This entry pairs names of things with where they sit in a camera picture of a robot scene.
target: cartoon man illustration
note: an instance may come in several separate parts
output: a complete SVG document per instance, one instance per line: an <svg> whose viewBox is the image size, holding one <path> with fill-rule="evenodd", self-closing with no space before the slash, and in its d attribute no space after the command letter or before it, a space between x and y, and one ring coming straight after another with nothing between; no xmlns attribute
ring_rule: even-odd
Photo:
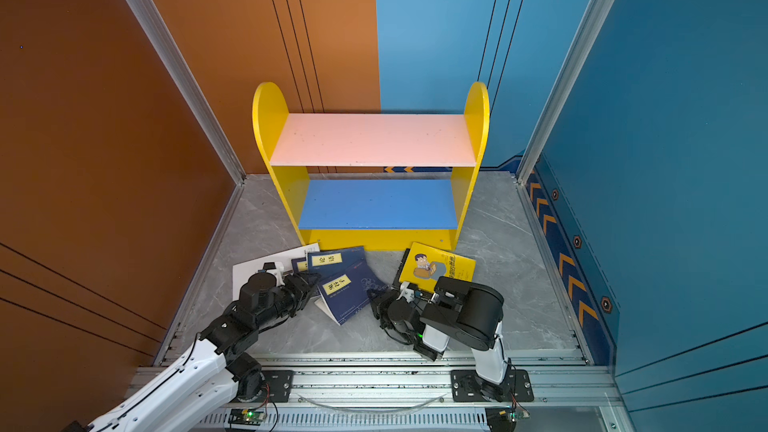
<svg viewBox="0 0 768 432"><path fill-rule="evenodd" d="M446 265L442 262L430 262L425 254L416 254L416 268L413 274L418 278L430 278L434 281L446 274Z"/></svg>

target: orange chevron arrow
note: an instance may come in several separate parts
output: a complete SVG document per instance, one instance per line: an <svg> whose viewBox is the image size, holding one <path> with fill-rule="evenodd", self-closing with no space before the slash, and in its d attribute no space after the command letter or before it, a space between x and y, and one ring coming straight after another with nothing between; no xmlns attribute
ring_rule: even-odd
<svg viewBox="0 0 768 432"><path fill-rule="evenodd" d="M541 217L540 211L542 210L542 204L545 206L549 205L549 202L547 202L546 198L537 198L536 199L536 217Z"/></svg>
<svg viewBox="0 0 768 432"><path fill-rule="evenodd" d="M547 222L558 223L558 221L554 220L554 217L544 214L544 235L547 235Z"/></svg>
<svg viewBox="0 0 768 432"><path fill-rule="evenodd" d="M531 202L533 201L533 189L534 188L541 188L542 184L531 184Z"/></svg>
<svg viewBox="0 0 768 432"><path fill-rule="evenodd" d="M560 276L561 277L563 276L563 262L567 262L573 265L574 267L576 267L576 264L574 264L574 260L572 258L560 252Z"/></svg>
<svg viewBox="0 0 768 432"><path fill-rule="evenodd" d="M582 301L578 302L578 322L581 325L581 327L584 327L584 312L587 312L592 317L594 317L595 320L599 321L598 313L594 311L592 307L589 305L586 305Z"/></svg>
<svg viewBox="0 0 768 432"><path fill-rule="evenodd" d="M582 281L577 280L573 275L568 277L568 296L572 299L574 297L574 285L576 287L579 287L584 292L587 291L587 288L584 286L584 283Z"/></svg>

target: yellow title label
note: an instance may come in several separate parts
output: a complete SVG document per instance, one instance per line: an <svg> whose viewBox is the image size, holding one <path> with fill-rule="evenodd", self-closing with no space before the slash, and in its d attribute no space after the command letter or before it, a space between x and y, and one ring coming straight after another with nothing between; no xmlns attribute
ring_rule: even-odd
<svg viewBox="0 0 768 432"><path fill-rule="evenodd" d="M324 284L322 288L326 290L326 294L331 295L331 293L339 291L349 285L352 281L349 277L346 276L346 274L342 275L335 281L328 282L327 284Z"/></svg>
<svg viewBox="0 0 768 432"><path fill-rule="evenodd" d="M338 264L339 262L341 262L341 254L339 253L312 256L313 267L317 267L318 265Z"/></svg>

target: pink shelf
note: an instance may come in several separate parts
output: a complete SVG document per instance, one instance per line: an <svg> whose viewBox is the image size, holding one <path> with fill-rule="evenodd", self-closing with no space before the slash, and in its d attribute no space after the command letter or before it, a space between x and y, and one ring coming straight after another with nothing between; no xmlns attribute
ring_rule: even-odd
<svg viewBox="0 0 768 432"><path fill-rule="evenodd" d="M464 115L292 113L273 166L474 167Z"/></svg>

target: orange wall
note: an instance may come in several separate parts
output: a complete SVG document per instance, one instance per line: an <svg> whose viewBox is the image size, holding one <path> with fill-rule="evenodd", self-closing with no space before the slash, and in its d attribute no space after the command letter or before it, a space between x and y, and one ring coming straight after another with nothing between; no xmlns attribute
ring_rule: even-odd
<svg viewBox="0 0 768 432"><path fill-rule="evenodd" d="M250 118L262 82L292 112L380 110L376 0L153 1L248 173L266 171Z"/></svg>
<svg viewBox="0 0 768 432"><path fill-rule="evenodd" d="M151 363L234 184L125 0L0 10L0 429L55 431Z"/></svg>

